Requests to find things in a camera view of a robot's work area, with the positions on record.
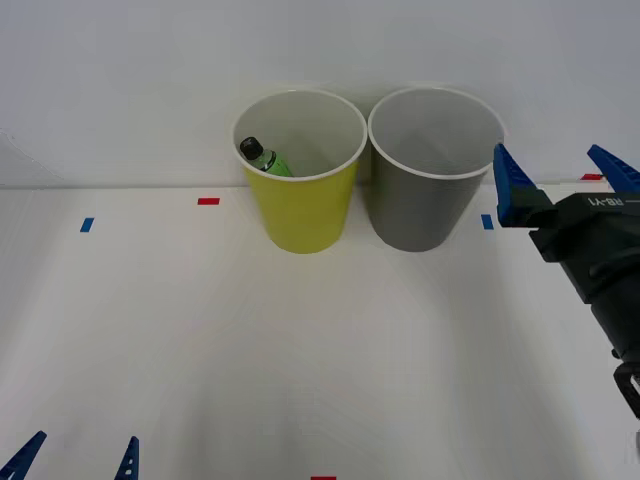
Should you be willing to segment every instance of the green bottle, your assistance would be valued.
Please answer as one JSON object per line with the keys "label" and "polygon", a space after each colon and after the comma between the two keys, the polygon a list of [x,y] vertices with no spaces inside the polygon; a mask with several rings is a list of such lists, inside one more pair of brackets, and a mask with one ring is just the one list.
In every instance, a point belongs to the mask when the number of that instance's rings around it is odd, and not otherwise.
{"label": "green bottle", "polygon": [[240,151],[244,158],[258,170],[279,177],[293,177],[282,155],[278,155],[271,150],[265,150],[255,137],[245,138],[240,143]]}

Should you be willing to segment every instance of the bottle cap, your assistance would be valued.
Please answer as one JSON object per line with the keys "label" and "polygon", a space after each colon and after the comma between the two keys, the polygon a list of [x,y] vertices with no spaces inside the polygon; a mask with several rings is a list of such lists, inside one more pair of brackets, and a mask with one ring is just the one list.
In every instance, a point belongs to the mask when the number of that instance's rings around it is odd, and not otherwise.
{"label": "bottle cap", "polygon": [[264,148],[256,137],[247,137],[240,142],[240,151],[247,160],[255,160],[264,152]]}

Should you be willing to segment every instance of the white backdrop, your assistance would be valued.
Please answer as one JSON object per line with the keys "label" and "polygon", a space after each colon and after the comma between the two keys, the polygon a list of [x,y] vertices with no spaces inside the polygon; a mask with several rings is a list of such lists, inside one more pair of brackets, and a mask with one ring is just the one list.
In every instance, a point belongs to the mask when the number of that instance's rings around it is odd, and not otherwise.
{"label": "white backdrop", "polygon": [[452,84],[538,180],[594,171],[592,143],[640,167],[639,19],[635,0],[5,0],[0,184],[243,184],[230,122],[282,85],[368,113]]}

